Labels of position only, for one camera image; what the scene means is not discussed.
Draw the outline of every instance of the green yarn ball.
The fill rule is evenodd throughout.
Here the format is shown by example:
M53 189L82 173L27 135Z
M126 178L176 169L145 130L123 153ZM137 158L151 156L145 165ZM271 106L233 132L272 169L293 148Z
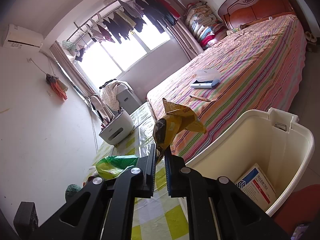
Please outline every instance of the green yarn ball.
M72 198L80 190L81 190L81 187L79 187L78 185L70 184L66 189L66 194L65 194L66 202L68 202L68 200Z

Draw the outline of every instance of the striped bedsheet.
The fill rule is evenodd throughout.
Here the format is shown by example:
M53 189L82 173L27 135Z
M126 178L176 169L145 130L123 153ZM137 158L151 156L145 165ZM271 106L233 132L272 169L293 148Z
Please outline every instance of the striped bedsheet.
M166 98L189 106L207 128L206 134L180 132L172 153L189 161L247 110L288 111L302 79L305 51L300 21L295 15L280 16L227 36L149 91L147 99L157 119L165 114L162 98ZM213 67L221 75L217 88L190 88L196 70Z

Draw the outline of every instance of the air conditioner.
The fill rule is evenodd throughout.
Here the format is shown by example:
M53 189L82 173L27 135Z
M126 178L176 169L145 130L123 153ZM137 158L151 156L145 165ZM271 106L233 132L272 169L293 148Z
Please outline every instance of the air conditioner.
M40 33L10 23L4 32L2 47L39 51L43 45Z

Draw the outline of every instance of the yellow plastic bag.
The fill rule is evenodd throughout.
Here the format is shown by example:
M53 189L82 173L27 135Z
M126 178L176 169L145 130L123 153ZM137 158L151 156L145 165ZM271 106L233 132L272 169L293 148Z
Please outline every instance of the yellow plastic bag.
M165 98L162 101L166 114L156 121L153 129L156 148L160 152L157 156L157 162L162 159L165 149L182 130L207 132L203 123L200 122L196 113L190 107L167 101Z

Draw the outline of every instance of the white appliance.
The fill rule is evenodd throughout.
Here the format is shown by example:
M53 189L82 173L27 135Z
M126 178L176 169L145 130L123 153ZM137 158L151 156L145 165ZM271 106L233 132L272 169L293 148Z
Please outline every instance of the white appliance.
M99 136L108 144L116 145L121 142L133 129L133 120L123 108L116 115Z
M10 23L5 30L2 47L38 52L43 45L40 33Z
M123 107L128 114L132 114L142 105L142 102L137 95L124 84L118 85L117 89L117 100L119 105Z

